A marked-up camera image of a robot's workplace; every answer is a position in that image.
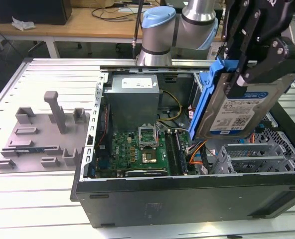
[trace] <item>wooden desk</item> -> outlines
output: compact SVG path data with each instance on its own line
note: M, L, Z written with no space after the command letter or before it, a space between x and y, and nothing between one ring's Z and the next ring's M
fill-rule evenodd
M107 11L115 11L117 8L111 8ZM104 12L102 17L117 17L127 15L130 12ZM131 21L110 22L104 21L92 16L89 8L73 8L72 15L68 22L62 25L36 24L35 29L20 31L11 24L0 24L0 32L8 40L33 40L45 41L51 58L59 58L56 41L71 42L113 42L113 43L131 43L135 29L136 15L130 16ZM214 39L214 42L220 41L221 29ZM142 32L139 29L138 43L142 42Z

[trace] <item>blue plastic bracket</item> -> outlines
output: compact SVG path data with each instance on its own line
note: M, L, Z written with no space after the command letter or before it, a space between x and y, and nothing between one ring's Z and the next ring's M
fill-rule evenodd
M232 72L235 71L238 65L238 60L222 60L219 57L209 68L209 72L200 73L200 81L203 85L203 92L200 100L197 104L193 120L189 128L189 134L193 140L204 112L207 108L207 104L215 91L216 85L214 84L215 77L222 71Z

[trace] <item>floor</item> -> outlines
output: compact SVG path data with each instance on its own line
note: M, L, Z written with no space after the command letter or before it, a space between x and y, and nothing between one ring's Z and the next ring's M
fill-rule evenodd
M11 41L13 46L23 57L28 56L28 50L33 47L32 41ZM115 50L114 43L92 43L92 55L88 55L86 44L82 44L82 49L78 49L75 42L57 42L61 58L132 58L132 46L130 44L120 44L120 51ZM0 92L12 77L18 66L22 62L22 57L5 42L4 50L0 52ZM182 56L177 56L177 49L171 51L173 59L206 59L207 51L184 50ZM46 45L41 46L33 52L34 58L49 58Z

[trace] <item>table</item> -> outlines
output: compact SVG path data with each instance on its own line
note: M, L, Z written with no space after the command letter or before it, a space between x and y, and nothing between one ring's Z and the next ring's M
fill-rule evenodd
M127 15L129 12L105 13L104 17ZM20 31L9 24L0 24L0 32L8 40L45 41L51 58L60 58L56 41L132 43L135 19L125 22L109 22L95 18L89 8L72 8L72 14L65 25L36 24L35 29ZM139 29L137 43L142 42Z
M211 61L173 60L175 66L209 66ZM90 112L100 65L135 65L121 59L34 59L23 62L0 94L0 148L12 131L18 107L50 113L46 90L59 93L65 112ZM295 83L279 100L295 121ZM1 238L183 239L240 235L295 238L295 206L276 219L93 229L79 203L69 200L73 171L0 175Z

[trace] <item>ram slot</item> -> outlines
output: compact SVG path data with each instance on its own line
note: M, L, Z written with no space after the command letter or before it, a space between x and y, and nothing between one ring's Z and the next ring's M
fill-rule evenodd
M182 169L179 159L179 150L174 133L165 133L165 144L167 150L167 159L171 175L182 175Z

